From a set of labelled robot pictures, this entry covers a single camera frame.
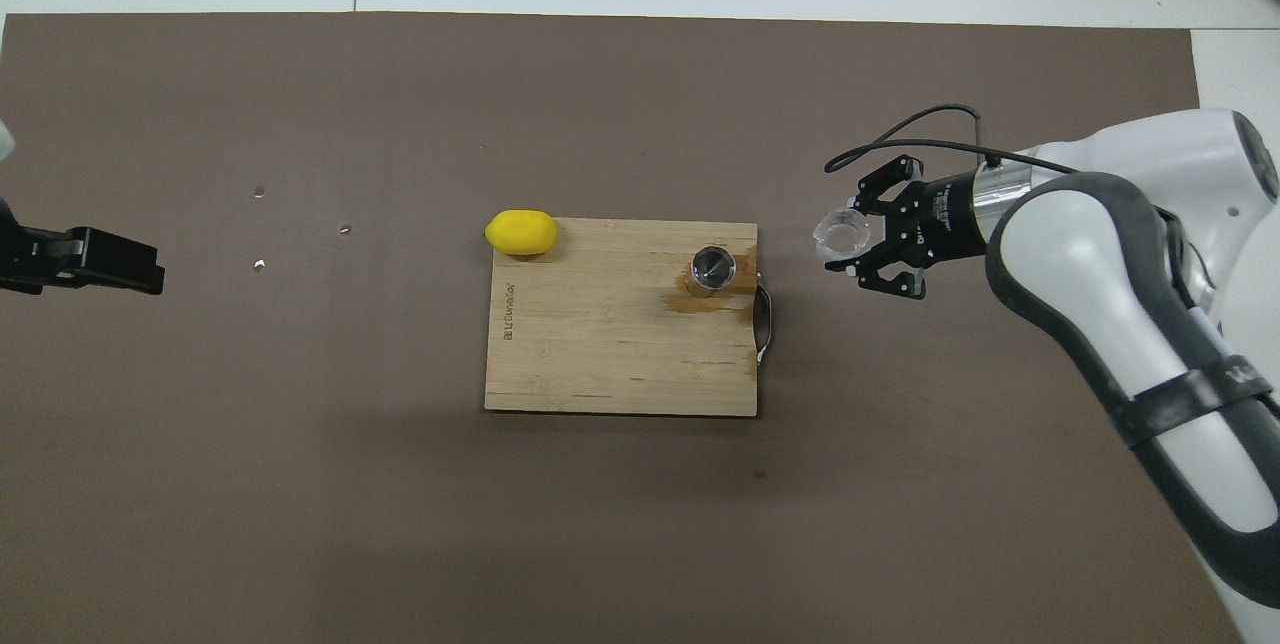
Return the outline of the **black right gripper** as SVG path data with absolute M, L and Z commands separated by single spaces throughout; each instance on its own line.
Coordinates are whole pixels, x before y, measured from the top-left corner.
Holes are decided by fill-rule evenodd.
M 929 265 L 984 255 L 987 239 L 974 213 L 977 175 L 924 182 L 923 174 L 919 157 L 900 155 L 864 175 L 854 210 L 864 216 L 908 216 L 908 246 L 873 246 L 826 262 L 826 270 L 842 271 L 865 291 L 924 300 Z

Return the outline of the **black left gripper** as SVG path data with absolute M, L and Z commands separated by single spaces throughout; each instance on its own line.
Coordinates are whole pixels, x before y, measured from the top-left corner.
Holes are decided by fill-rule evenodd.
M 32 246 L 41 283 L 24 270 Z M 44 284 L 69 289 L 106 287 L 159 296 L 165 286 L 165 269 L 157 262 L 157 248 L 99 228 L 52 230 L 35 242 L 1 198 L 1 288 L 40 296 Z

